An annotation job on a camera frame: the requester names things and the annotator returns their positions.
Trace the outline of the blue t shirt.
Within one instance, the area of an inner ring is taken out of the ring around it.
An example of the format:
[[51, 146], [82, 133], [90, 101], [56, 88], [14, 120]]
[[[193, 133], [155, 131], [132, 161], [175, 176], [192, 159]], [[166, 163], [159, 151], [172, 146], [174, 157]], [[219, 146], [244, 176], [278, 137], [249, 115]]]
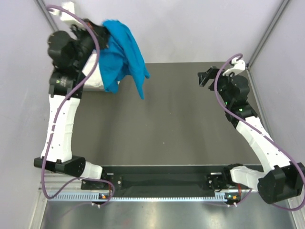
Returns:
[[99, 69], [105, 91], [117, 93], [125, 76], [133, 78], [138, 94], [144, 99], [143, 83], [150, 78], [140, 48], [130, 31], [117, 20], [102, 24], [110, 33], [108, 48], [100, 50]]

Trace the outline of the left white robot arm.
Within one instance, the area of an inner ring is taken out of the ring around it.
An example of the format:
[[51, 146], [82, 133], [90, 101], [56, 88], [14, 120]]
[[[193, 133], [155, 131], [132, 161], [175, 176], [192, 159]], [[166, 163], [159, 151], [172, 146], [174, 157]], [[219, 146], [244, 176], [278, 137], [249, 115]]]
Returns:
[[71, 26], [75, 39], [65, 31], [56, 31], [48, 38], [48, 55], [54, 66], [49, 80], [50, 116], [45, 147], [33, 164], [55, 173], [91, 178], [91, 183], [97, 189], [103, 189], [108, 184], [103, 168], [86, 161], [84, 157], [74, 156], [71, 151], [74, 118], [85, 79], [82, 71], [96, 48], [95, 45], [107, 48], [110, 37], [104, 26], [96, 25], [88, 19], [84, 22], [95, 38], [77, 25]]

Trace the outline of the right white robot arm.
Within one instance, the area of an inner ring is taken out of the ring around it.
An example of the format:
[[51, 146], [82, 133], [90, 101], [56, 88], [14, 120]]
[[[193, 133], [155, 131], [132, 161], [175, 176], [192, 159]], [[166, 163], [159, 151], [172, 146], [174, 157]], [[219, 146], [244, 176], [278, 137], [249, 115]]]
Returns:
[[258, 157], [263, 171], [250, 169], [242, 164], [232, 164], [222, 170], [222, 182], [226, 188], [235, 188], [238, 184], [247, 186], [259, 193], [267, 204], [294, 198], [302, 193], [303, 181], [292, 161], [270, 143], [269, 134], [260, 118], [248, 103], [250, 92], [248, 80], [241, 75], [225, 75], [219, 68], [210, 67], [206, 72], [198, 73], [199, 85], [205, 86], [209, 80], [209, 90], [216, 90], [224, 101], [225, 116], [240, 133]]

